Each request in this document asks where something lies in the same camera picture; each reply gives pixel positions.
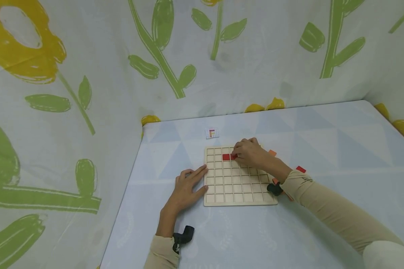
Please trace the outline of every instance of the wooden grid board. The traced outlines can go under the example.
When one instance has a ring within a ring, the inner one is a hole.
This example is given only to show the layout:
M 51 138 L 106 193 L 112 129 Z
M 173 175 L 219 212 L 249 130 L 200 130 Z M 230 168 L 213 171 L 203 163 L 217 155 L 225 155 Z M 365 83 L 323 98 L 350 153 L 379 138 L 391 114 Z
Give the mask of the wooden grid board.
M 270 183 L 268 173 L 240 166 L 233 157 L 227 156 L 232 151 L 233 146 L 205 148 L 208 173 L 204 177 L 204 184 L 208 186 L 208 191 L 204 196 L 204 206 L 278 204 L 266 189 Z

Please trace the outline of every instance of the long sleeve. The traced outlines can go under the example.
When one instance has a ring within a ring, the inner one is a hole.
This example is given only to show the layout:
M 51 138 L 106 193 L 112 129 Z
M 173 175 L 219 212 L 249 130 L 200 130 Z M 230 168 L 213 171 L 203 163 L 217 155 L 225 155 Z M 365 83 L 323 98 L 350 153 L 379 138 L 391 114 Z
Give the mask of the long sleeve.
M 180 256 L 172 249 L 174 238 L 155 235 L 144 269 L 177 269 Z
M 359 254 L 374 241 L 404 243 L 378 220 L 329 188 L 298 170 L 290 172 L 281 188 L 306 207 Z

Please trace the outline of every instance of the black clip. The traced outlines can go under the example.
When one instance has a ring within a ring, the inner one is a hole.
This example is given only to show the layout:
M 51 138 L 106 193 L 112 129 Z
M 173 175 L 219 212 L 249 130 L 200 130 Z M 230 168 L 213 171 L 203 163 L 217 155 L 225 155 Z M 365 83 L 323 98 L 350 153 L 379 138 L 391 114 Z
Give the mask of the black clip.
M 184 232 L 182 234 L 175 232 L 174 239 L 177 245 L 187 244 L 193 239 L 193 234 L 195 233 L 195 229 L 191 226 L 186 226 L 184 228 Z
M 277 182 L 277 184 L 269 184 L 268 187 L 266 187 L 267 191 L 272 193 L 274 196 L 279 196 L 282 194 L 283 190 L 280 187 L 280 182 Z

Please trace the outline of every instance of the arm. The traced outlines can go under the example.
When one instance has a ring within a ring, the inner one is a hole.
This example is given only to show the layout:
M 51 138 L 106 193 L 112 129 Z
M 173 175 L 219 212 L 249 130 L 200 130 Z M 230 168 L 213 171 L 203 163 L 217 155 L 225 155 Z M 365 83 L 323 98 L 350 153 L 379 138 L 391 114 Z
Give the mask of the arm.
M 404 243 L 379 221 L 343 196 L 314 182 L 308 175 L 292 170 L 281 159 L 262 149 L 256 138 L 235 145 L 236 161 L 273 175 L 282 189 L 306 207 L 321 222 L 347 241 L 359 254 L 374 241 Z
M 151 242 L 144 269 L 176 269 L 180 258 L 174 251 L 174 227 L 179 213 L 199 200 L 208 190 L 203 186 L 197 192 L 193 187 L 208 172 L 205 165 L 196 171 L 184 170 L 175 179 L 175 189 L 160 211 L 159 226 Z

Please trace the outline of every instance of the red block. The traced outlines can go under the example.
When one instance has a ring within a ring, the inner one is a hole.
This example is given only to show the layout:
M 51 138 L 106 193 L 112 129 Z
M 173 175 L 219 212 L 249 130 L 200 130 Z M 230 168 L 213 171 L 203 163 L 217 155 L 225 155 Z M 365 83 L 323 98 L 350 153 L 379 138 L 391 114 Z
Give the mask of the red block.
M 300 166 L 296 167 L 296 170 L 301 171 L 302 173 L 307 172 L 307 170 L 305 170 L 304 168 L 302 168 Z

